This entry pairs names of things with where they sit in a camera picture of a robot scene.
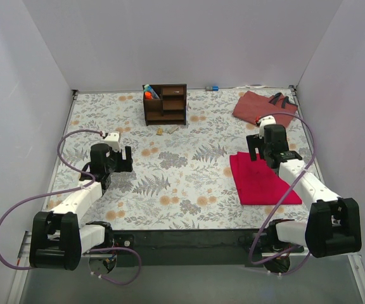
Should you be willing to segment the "crimson folded cloth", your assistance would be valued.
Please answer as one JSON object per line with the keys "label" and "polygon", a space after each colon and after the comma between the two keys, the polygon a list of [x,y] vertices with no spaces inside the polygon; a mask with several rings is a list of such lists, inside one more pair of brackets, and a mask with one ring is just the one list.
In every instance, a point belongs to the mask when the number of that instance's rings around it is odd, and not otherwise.
{"label": "crimson folded cloth", "polygon": [[289,189],[259,157],[252,161],[249,153],[238,152],[229,162],[241,205],[275,205]]}

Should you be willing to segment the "beige eraser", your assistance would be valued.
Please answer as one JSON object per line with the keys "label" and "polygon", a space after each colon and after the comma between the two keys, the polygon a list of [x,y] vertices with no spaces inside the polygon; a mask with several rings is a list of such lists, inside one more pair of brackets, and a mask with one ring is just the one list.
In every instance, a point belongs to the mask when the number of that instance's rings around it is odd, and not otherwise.
{"label": "beige eraser", "polygon": [[167,132],[169,133],[169,134],[172,134],[172,133],[174,133],[177,129],[178,129],[179,127],[178,126],[171,126],[171,127],[169,127],[168,129],[167,129]]}

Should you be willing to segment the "terracotta folded shirt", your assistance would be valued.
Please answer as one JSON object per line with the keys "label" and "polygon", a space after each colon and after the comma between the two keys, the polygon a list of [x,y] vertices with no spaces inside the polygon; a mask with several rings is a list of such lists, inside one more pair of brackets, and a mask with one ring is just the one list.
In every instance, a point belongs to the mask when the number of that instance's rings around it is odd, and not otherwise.
{"label": "terracotta folded shirt", "polygon": [[234,107],[233,116],[256,125],[256,120],[263,116],[277,112],[296,114],[297,111],[298,106],[281,92],[265,97],[247,91],[239,98],[238,103]]}

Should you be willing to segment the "orange black highlighter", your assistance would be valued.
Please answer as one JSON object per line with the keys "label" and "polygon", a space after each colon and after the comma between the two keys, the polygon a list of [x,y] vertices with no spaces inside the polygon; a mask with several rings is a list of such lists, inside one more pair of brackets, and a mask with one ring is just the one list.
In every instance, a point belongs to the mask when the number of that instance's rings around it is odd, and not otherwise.
{"label": "orange black highlighter", "polygon": [[145,98],[146,98],[146,99],[153,99],[153,97],[152,97],[151,93],[150,93],[150,92],[148,92],[148,91],[146,91],[146,92],[144,93],[144,96],[145,96]]}

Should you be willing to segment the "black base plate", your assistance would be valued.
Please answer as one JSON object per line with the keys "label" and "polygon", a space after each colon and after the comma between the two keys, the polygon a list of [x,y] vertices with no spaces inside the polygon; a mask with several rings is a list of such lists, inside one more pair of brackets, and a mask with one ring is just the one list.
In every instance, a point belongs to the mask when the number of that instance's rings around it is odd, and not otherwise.
{"label": "black base plate", "polygon": [[111,231],[107,240],[87,253],[115,258],[118,267],[171,265],[244,265],[257,229]]}

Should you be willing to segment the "green highlighter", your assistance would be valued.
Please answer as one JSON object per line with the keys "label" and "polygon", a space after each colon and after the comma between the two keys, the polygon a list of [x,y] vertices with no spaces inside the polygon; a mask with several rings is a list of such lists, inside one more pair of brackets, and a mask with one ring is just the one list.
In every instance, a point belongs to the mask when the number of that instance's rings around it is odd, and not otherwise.
{"label": "green highlighter", "polygon": [[152,88],[148,89],[148,91],[151,93],[153,99],[159,99],[158,94]]}

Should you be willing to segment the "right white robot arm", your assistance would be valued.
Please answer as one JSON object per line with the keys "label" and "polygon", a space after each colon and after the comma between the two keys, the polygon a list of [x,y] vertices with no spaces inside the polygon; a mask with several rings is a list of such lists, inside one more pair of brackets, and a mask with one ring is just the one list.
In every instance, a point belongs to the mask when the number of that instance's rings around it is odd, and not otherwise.
{"label": "right white robot arm", "polygon": [[309,209],[305,223],[295,220],[269,220],[261,231],[267,246],[282,251],[289,244],[308,248],[316,258],[361,250],[361,223],[357,201],[342,198],[308,171],[308,164],[289,149],[286,129],[272,116],[259,122],[259,133],[247,136],[251,160],[265,160],[266,165],[289,185],[280,197],[295,193]]}

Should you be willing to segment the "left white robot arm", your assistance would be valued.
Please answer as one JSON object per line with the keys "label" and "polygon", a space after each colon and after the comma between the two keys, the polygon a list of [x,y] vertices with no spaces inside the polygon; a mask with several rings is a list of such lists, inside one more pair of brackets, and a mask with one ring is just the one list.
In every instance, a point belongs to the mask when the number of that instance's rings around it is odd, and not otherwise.
{"label": "left white robot arm", "polygon": [[115,151],[105,143],[94,144],[90,162],[82,168],[80,189],[71,193],[48,212],[38,212],[32,225],[30,266],[33,268],[77,268],[83,253],[96,248],[110,252],[115,244],[107,222],[93,222],[80,227],[80,220],[111,184],[111,175],[132,172],[132,149]]}

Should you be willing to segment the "floral table mat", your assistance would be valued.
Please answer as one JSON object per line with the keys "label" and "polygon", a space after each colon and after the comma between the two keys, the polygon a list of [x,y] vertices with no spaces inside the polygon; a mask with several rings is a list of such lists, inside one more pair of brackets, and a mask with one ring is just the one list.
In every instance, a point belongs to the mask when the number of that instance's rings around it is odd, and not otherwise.
{"label": "floral table mat", "polygon": [[177,130],[144,120],[140,92],[80,94],[75,100],[63,146],[66,164],[58,167],[50,210],[77,185],[78,169],[99,142],[98,130],[117,131],[132,148],[133,171],[112,175],[112,183],[88,209],[82,223],[105,221],[114,229],[258,228],[273,213],[277,219],[307,220],[304,205],[241,205],[229,157],[247,151],[246,136],[257,128],[233,117],[244,91],[190,90],[187,123]]}

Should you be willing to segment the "brown wooden desk organizer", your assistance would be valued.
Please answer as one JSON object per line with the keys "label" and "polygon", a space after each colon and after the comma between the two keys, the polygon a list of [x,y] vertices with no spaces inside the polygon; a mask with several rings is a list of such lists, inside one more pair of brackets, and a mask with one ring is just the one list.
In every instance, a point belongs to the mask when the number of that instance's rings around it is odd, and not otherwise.
{"label": "brown wooden desk organizer", "polygon": [[146,126],[186,125],[187,85],[149,84],[159,99],[146,99],[143,85],[143,109]]}

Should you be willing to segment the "blue grey glue stick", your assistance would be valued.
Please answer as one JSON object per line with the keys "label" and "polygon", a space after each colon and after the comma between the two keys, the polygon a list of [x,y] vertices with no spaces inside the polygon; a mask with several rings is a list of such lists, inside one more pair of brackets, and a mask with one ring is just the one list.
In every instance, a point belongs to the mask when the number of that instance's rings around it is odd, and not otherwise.
{"label": "blue grey glue stick", "polygon": [[217,85],[209,85],[205,87],[206,91],[218,91],[219,87]]}

